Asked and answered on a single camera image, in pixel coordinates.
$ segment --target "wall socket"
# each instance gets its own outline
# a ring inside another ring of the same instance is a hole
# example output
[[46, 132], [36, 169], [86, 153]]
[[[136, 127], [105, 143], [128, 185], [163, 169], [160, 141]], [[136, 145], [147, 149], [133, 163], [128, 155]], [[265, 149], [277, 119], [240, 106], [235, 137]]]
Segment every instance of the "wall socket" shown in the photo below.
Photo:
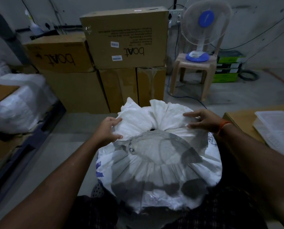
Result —
[[177, 21], [180, 20], [180, 17], [182, 15], [183, 9], [172, 9], [169, 10], [169, 13], [172, 15], [172, 26], [177, 26]]

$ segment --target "plastic chair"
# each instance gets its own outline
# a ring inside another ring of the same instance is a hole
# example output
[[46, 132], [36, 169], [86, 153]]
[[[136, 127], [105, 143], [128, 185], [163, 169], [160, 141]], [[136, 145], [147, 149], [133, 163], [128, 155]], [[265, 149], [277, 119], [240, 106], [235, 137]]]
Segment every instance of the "plastic chair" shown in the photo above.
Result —
[[[226, 6], [225, 10], [226, 13], [228, 11], [230, 11], [230, 8]], [[224, 21], [224, 25], [221, 31], [221, 36], [218, 39], [216, 48], [215, 48], [215, 52], [213, 55], [210, 55], [210, 59], [206, 62], [191, 62], [191, 61], [187, 61], [185, 59], [186, 54], [184, 53], [184, 48], [182, 48], [182, 53], [178, 55], [178, 57], [175, 60], [174, 63], [174, 68], [173, 68], [173, 73], [172, 73], [172, 81], [171, 81], [171, 86], [170, 86], [170, 94], [173, 95], [174, 90], [175, 90], [175, 85], [176, 85], [176, 79], [177, 79], [177, 75], [180, 71], [180, 82], [183, 81], [184, 79], [184, 74], [185, 74], [185, 70], [186, 68], [189, 69], [195, 69], [195, 70], [202, 70], [202, 78], [201, 78], [201, 84], [203, 84], [203, 89], [202, 89], [202, 93], [201, 93], [201, 100], [204, 101], [209, 88], [213, 82], [213, 78], [215, 75], [215, 70], [216, 70], [216, 65], [217, 65], [217, 54], [220, 48], [220, 45], [223, 41], [227, 26], [230, 22], [230, 18], [226, 18], [226, 20]], [[180, 41], [185, 40], [185, 38], [183, 37], [183, 35], [181, 34], [180, 37]], [[203, 51], [207, 51], [208, 48], [208, 44], [209, 44], [209, 40], [205, 41], [205, 45], [203, 48]], [[196, 49], [196, 45], [193, 45], [191, 48], [192, 50]]]

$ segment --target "wristband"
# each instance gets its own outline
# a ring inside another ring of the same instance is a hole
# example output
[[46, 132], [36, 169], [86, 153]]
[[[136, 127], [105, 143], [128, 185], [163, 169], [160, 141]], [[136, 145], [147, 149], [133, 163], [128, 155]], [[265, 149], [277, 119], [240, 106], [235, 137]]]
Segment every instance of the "wristband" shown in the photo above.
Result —
[[220, 124], [219, 124], [219, 128], [218, 128], [218, 132], [217, 132], [217, 135], [219, 135], [220, 131], [223, 129], [223, 127], [225, 125], [229, 125], [229, 124], [232, 124], [231, 122], [227, 121], [227, 120], [224, 120], [222, 119]]

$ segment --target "transparent plastic container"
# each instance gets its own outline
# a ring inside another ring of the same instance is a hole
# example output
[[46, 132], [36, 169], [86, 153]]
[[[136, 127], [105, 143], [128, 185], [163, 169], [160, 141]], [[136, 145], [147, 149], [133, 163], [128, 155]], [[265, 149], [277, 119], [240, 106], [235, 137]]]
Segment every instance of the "transparent plastic container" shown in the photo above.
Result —
[[255, 129], [270, 148], [284, 155], [284, 111], [262, 111], [255, 115]]

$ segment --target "forearm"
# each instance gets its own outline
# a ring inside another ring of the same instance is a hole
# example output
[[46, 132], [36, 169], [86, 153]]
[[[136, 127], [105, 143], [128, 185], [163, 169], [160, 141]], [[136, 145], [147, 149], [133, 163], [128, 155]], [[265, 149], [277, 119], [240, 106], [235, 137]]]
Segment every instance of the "forearm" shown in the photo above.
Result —
[[284, 156], [233, 125], [223, 127], [220, 136], [284, 224]]
[[83, 143], [0, 221], [0, 228], [62, 227], [97, 149], [96, 138]]

